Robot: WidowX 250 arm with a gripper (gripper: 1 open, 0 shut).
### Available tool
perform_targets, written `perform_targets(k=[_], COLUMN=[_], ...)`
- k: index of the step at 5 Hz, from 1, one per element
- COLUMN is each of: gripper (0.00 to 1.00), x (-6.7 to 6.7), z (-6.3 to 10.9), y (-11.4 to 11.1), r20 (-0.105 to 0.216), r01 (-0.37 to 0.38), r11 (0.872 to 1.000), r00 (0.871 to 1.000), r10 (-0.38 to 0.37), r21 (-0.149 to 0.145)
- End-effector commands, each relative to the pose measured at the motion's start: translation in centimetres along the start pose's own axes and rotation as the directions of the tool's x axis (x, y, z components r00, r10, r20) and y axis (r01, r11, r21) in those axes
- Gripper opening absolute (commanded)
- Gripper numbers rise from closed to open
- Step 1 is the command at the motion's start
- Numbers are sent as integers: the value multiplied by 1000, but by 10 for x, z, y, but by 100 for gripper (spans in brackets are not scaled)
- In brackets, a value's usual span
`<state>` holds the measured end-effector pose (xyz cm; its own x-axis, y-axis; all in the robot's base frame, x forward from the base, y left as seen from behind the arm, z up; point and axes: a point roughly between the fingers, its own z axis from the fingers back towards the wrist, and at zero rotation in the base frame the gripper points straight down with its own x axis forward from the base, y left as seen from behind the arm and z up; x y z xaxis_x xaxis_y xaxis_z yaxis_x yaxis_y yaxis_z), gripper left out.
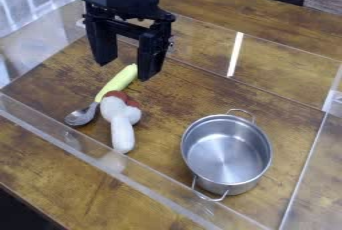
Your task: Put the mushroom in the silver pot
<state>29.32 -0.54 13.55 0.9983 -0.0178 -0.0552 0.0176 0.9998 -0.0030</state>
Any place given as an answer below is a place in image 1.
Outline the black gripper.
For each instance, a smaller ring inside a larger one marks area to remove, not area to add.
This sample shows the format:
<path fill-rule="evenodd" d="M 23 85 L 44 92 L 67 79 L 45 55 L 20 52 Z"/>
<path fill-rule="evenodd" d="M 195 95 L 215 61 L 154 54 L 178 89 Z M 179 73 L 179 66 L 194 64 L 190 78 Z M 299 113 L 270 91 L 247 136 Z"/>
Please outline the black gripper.
<path fill-rule="evenodd" d="M 170 47 L 175 15 L 159 7 L 160 0 L 83 0 L 84 25 L 93 59 L 104 66 L 118 58 L 116 34 L 140 35 L 138 78 L 150 80 L 162 70 Z"/>

